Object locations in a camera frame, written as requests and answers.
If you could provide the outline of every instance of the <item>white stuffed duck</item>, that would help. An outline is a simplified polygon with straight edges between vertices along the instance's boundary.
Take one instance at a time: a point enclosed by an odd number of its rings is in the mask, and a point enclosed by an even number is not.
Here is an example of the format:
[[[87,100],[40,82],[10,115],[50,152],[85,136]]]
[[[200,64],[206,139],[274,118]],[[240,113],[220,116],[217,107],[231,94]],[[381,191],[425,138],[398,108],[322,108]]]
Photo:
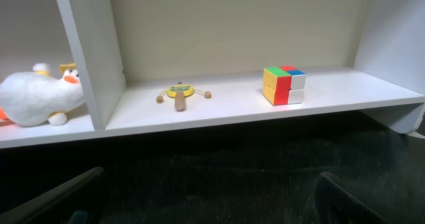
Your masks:
[[[50,76],[48,64],[36,64],[34,72],[18,72],[0,84],[0,121],[10,120],[21,126],[48,121],[59,126],[66,113],[84,103],[84,95],[75,64],[59,66],[64,76]]]

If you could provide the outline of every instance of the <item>wooden handle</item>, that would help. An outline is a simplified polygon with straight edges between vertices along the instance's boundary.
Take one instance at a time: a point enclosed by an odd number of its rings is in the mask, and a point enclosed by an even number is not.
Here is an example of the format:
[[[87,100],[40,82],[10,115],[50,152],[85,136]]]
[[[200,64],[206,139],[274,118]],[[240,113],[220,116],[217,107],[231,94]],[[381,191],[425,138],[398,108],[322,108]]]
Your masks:
[[[186,110],[186,98],[185,98],[185,93],[183,93],[183,91],[177,91],[177,93],[175,94],[175,109],[177,109],[177,111],[182,112]]]

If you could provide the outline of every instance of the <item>beige wall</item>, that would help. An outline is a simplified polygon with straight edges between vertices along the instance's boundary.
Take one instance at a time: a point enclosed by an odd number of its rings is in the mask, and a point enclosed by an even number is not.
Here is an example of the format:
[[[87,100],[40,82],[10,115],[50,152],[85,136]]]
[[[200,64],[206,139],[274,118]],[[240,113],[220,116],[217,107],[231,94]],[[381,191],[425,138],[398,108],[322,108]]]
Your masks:
[[[112,0],[127,79],[352,66],[369,0]]]
[[[0,0],[0,82],[17,71],[47,62],[72,62],[56,0]]]

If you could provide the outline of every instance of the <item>toy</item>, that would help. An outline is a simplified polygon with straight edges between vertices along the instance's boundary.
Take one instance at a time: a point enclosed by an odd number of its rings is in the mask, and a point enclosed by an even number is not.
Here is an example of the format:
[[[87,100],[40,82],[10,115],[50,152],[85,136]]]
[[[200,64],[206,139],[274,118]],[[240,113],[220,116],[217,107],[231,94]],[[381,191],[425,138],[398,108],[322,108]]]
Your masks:
[[[202,92],[200,90],[195,90],[193,86],[189,84],[181,84],[179,82],[176,85],[170,86],[166,91],[161,92],[157,97],[157,103],[160,104],[164,102],[163,95],[167,94],[168,97],[175,98],[175,109],[178,112],[186,110],[186,97],[195,93],[195,91]],[[206,91],[204,93],[205,98],[211,98],[211,92]]]
[[[273,105],[299,104],[303,100],[306,75],[292,66],[264,69],[263,95]]]
[[[50,76],[48,64],[8,76],[0,84],[0,119],[21,126],[65,124],[66,113],[82,105],[84,95],[76,65],[61,64],[59,69],[61,79]]]

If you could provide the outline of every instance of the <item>wooden ball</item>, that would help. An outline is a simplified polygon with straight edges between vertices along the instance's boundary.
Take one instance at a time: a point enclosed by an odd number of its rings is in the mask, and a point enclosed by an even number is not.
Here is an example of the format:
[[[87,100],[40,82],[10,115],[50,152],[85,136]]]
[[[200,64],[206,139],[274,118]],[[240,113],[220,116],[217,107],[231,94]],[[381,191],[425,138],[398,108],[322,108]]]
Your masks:
[[[205,98],[211,98],[211,92],[206,91],[205,92]]]
[[[157,103],[158,103],[158,104],[160,104],[160,103],[162,103],[162,102],[164,102],[164,98],[163,98],[161,95],[159,95],[159,96],[157,97]]]

